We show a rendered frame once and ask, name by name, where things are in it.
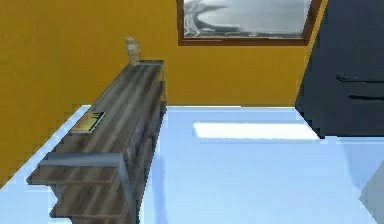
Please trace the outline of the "framed grey coast picture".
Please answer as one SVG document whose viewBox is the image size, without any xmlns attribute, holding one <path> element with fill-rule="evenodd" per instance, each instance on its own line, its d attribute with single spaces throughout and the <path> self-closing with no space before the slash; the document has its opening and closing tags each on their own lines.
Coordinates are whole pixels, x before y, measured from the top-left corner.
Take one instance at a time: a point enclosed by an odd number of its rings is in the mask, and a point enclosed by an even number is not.
<svg viewBox="0 0 384 224">
<path fill-rule="evenodd" d="M 180 46 L 306 46 L 322 0 L 176 0 Z"/>
</svg>

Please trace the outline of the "brown wooden shelf unit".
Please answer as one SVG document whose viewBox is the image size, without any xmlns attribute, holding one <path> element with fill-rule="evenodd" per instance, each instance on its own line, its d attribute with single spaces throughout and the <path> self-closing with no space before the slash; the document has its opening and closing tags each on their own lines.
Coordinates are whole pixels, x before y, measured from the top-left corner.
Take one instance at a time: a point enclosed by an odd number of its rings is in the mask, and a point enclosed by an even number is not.
<svg viewBox="0 0 384 224">
<path fill-rule="evenodd" d="M 162 60 L 127 65 L 85 112 L 104 112 L 92 133 L 70 130 L 27 178 L 51 188 L 52 218 L 71 224 L 139 224 L 163 117 Z"/>
</svg>

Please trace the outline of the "yellow book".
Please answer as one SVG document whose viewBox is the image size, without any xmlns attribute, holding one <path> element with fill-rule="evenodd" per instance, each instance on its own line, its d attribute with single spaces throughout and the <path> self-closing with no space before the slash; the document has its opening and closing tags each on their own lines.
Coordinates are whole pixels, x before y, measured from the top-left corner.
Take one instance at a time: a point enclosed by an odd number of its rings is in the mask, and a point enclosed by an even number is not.
<svg viewBox="0 0 384 224">
<path fill-rule="evenodd" d="M 104 112 L 87 112 L 70 129 L 70 132 L 76 134 L 92 133 L 104 116 Z"/>
</svg>

